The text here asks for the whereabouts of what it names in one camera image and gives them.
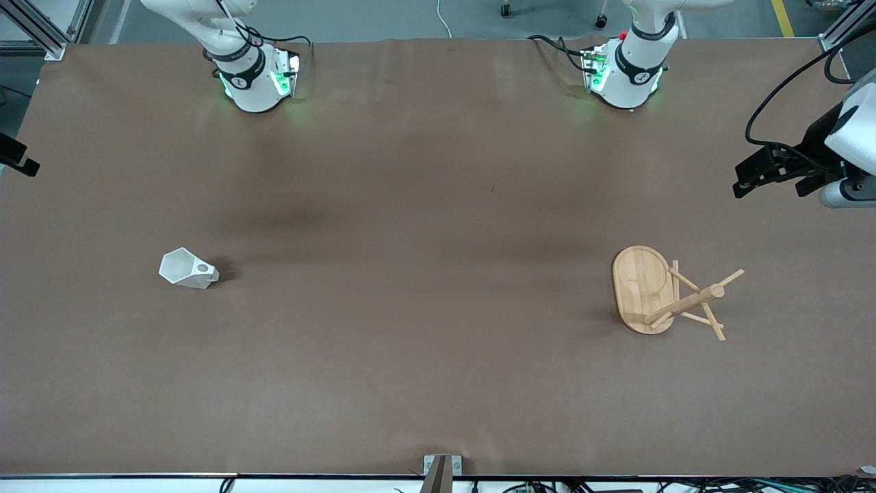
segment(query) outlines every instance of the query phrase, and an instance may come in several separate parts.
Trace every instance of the white cup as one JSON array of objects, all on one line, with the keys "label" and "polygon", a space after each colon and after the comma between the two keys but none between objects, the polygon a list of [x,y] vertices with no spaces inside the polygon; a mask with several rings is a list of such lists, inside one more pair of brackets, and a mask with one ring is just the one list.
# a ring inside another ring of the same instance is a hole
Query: white cup
[{"label": "white cup", "polygon": [[206,289],[211,282],[219,280],[219,271],[215,267],[185,248],[165,254],[161,259],[159,274],[171,284],[195,289]]}]

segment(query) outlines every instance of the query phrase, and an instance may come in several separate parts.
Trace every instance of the gray floor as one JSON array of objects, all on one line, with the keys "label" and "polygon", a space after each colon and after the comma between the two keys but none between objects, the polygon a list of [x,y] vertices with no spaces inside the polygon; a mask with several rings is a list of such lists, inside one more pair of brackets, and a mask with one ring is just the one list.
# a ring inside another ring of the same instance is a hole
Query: gray floor
[{"label": "gray floor", "polygon": [[[803,0],[784,0],[797,36],[815,36],[836,19],[838,12],[815,11]],[[498,14],[501,0],[442,0],[442,15],[454,37],[523,39],[540,33],[576,38],[600,32],[615,36],[628,28],[630,13],[619,0],[610,0],[604,30],[593,22],[601,0],[512,0],[514,15]],[[447,35],[435,14],[433,0],[261,0],[245,19],[268,36],[305,34],[316,43],[379,39],[443,38]],[[781,29],[770,0],[737,0],[723,9],[684,14],[690,38],[779,37]],[[91,21],[94,43],[194,43],[182,29],[148,11],[139,0],[104,0]],[[876,66],[876,40],[862,39],[850,50],[855,72]],[[0,57],[2,84],[32,92],[42,60]],[[0,132],[15,135],[27,99],[14,94],[0,106]]]}]

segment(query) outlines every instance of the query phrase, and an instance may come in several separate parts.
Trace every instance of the yellow floor stripe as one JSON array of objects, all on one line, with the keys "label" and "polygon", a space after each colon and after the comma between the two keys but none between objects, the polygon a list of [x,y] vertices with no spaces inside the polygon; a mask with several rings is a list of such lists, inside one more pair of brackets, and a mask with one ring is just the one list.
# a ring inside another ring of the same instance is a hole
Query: yellow floor stripe
[{"label": "yellow floor stripe", "polygon": [[781,0],[773,0],[773,10],[775,11],[775,18],[779,21],[781,35],[786,38],[793,38],[794,28],[791,27],[791,19],[788,18],[785,4]]}]

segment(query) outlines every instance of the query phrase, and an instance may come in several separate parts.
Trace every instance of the white cable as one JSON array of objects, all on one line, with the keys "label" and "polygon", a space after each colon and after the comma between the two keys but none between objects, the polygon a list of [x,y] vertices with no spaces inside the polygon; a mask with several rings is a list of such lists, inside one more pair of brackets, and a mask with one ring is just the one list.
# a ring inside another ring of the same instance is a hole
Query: white cable
[{"label": "white cable", "polygon": [[447,29],[447,37],[448,39],[453,39],[453,33],[450,32],[450,26],[444,22],[444,18],[441,16],[441,0],[438,0],[438,4],[435,7],[435,12],[438,13],[438,18],[441,20],[441,23],[444,24],[444,29]]}]

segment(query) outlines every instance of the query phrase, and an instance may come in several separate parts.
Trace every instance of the oval wooden board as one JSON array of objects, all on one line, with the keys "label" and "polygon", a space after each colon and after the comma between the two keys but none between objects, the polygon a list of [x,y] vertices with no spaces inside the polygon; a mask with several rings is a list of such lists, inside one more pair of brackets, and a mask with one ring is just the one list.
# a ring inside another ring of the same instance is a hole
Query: oval wooden board
[{"label": "oval wooden board", "polygon": [[618,311],[627,327],[643,334],[659,334],[672,325],[674,317],[654,328],[645,325],[645,315],[677,301],[663,255],[648,246],[630,246],[615,257],[611,274]]}]

